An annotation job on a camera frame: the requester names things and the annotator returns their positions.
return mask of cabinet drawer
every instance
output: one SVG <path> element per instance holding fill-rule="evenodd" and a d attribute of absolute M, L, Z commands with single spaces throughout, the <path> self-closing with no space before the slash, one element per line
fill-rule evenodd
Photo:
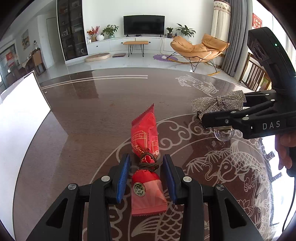
<path fill-rule="evenodd" d="M 173 39 L 165 39 L 164 41 L 165 41 L 165 44 L 164 44 L 163 51 L 175 52 L 173 50 L 173 48 L 170 46 L 170 44 L 173 41 Z"/>
<path fill-rule="evenodd" d="M 149 44 L 144 45 L 144 49 L 159 51 L 161 47 L 161 41 L 163 40 L 157 38 L 136 38 L 136 41 L 148 41 Z"/>
<path fill-rule="evenodd" d="M 87 52 L 89 55 L 96 53 L 110 52 L 110 41 L 97 41 L 91 44 L 87 44 Z"/>
<path fill-rule="evenodd" d="M 110 51 L 128 51 L 128 45 L 123 45 L 126 41 L 135 41 L 133 38 L 124 38 L 124 39 L 111 39 L 110 42 Z"/>

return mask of triangular cutout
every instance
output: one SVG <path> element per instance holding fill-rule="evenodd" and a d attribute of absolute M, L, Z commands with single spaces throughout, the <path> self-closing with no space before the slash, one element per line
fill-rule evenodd
<path fill-rule="evenodd" d="M 63 201 L 61 201 L 59 206 L 54 210 L 54 212 L 52 213 L 50 218 L 47 220 L 47 222 L 46 222 L 47 226 L 55 227 L 58 229 L 60 229 L 62 227 L 67 203 L 68 203 L 67 198 L 65 198 L 65 199 L 63 199 Z"/>
<path fill-rule="evenodd" d="M 239 211 L 235 208 L 235 206 L 228 198 L 225 199 L 225 205 L 227 209 L 229 224 L 232 229 L 247 225 L 247 222 L 244 220 Z"/>

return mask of tv screen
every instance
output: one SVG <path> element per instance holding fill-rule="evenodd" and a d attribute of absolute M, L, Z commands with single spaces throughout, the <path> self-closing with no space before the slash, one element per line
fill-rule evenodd
<path fill-rule="evenodd" d="M 165 17 L 157 15 L 123 16 L 124 34 L 162 34 Z"/>

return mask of plant pot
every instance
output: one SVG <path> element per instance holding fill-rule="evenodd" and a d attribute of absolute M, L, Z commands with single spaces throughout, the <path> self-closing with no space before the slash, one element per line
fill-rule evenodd
<path fill-rule="evenodd" d="M 104 38 L 105 38 L 105 36 L 101 35 L 101 34 L 96 36 L 97 41 L 102 41 Z"/>
<path fill-rule="evenodd" d="M 184 38 L 184 39 L 187 40 L 187 41 L 189 40 L 189 36 L 188 36 L 188 35 L 183 35 L 183 34 L 181 34 L 181 37 Z"/>

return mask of purple rug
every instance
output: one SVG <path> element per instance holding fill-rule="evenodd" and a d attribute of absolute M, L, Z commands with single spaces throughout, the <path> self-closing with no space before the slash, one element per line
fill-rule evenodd
<path fill-rule="evenodd" d="M 160 60 L 160 61 L 172 62 L 171 60 L 168 60 L 166 58 L 163 59 L 162 56 L 168 57 L 169 55 L 167 55 L 167 54 L 157 54 L 157 55 L 154 55 L 153 58 L 156 59 L 156 60 Z M 173 56 L 171 56 L 170 59 L 178 61 L 178 59 L 176 57 L 173 57 Z"/>

